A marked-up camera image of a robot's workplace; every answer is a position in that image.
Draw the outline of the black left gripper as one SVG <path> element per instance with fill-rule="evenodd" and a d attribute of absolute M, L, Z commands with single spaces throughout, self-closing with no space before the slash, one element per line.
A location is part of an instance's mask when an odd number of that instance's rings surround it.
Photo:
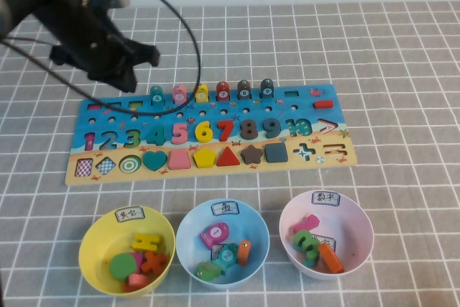
<path fill-rule="evenodd" d="M 159 65 L 160 51 L 128 39 L 109 20 L 107 9 L 91 0 L 49 0 L 39 7 L 39 20 L 60 41 L 51 58 L 84 70 L 88 79 L 134 93 L 134 66 Z"/>

